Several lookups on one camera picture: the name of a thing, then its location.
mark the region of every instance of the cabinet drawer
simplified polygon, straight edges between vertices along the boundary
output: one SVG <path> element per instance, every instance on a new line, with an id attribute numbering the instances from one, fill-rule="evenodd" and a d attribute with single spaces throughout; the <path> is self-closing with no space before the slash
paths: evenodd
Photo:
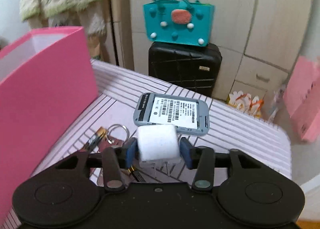
<path id="1" fill-rule="evenodd" d="M 236 80 L 265 90 L 277 89 L 288 74 L 263 62 L 244 56 Z"/>
<path id="2" fill-rule="evenodd" d="M 242 91 L 244 94 L 250 94 L 252 98 L 254 98 L 257 95 L 259 96 L 259 99 L 262 99 L 266 94 L 266 90 L 255 88 L 243 83 L 239 83 L 237 81 L 233 83 L 230 93 L 232 94 L 233 91 L 237 91 L 237 92 Z"/>

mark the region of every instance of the white label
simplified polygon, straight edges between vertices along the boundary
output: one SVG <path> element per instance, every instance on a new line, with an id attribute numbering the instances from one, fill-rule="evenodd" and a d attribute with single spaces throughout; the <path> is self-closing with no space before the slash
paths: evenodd
<path id="1" fill-rule="evenodd" d="M 197 103 L 155 97 L 149 122 L 197 129 Z"/>

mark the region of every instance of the black suitcase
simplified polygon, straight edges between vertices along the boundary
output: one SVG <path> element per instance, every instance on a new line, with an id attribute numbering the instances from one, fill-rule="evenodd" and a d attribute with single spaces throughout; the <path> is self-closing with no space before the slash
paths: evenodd
<path id="1" fill-rule="evenodd" d="M 222 57 L 206 47 L 154 42 L 149 48 L 149 76 L 211 97 Z"/>

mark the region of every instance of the key ring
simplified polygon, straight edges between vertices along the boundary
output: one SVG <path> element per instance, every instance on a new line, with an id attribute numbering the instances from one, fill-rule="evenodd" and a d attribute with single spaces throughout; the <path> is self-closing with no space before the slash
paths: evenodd
<path id="1" fill-rule="evenodd" d="M 116 123 L 116 124 L 111 125 L 111 126 L 107 129 L 107 130 L 108 130 L 108 133 L 106 134 L 106 139 L 107 139 L 107 141 L 108 141 L 110 144 L 113 144 L 113 142 L 110 141 L 108 135 L 109 135 L 113 130 L 117 129 L 118 127 L 122 127 L 122 128 L 125 130 L 126 134 L 127 134 L 127 137 L 125 138 L 124 143 L 129 139 L 130 132 L 129 132 L 128 128 L 127 128 L 126 126 L 124 126 L 124 125 L 121 125 L 121 124 Z"/>

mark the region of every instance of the striped tablecloth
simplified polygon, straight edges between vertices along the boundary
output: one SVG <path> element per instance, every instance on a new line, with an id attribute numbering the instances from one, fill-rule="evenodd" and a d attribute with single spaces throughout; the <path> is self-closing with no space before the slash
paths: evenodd
<path id="1" fill-rule="evenodd" d="M 82 148 L 84 143 L 101 126 L 109 127 L 120 123 L 125 125 L 134 136 L 137 127 L 133 123 L 133 112 L 142 93 L 185 96 L 203 100 L 209 106 L 210 130 L 202 137 L 186 136 L 195 146 L 208 146 L 216 152 L 227 153 L 230 148 L 238 148 L 267 166 L 291 178 L 291 148 L 286 133 L 262 120 L 248 116 L 222 102 L 189 91 L 153 77 L 138 74 L 98 60 L 92 60 L 99 97 L 79 116 L 61 136 L 50 153 L 37 167 L 34 174 L 49 167 L 64 157 Z M 115 130 L 113 137 L 124 139 L 122 130 Z M 188 170 L 184 162 L 166 169 L 159 168 L 156 175 L 153 169 L 141 169 L 147 182 L 192 183 L 195 170 Z M 100 169 L 91 176 L 97 182 Z M 220 185 L 227 178 L 225 168 L 216 168 L 214 185 Z M 11 210 L 1 229 L 17 228 L 20 222 Z"/>

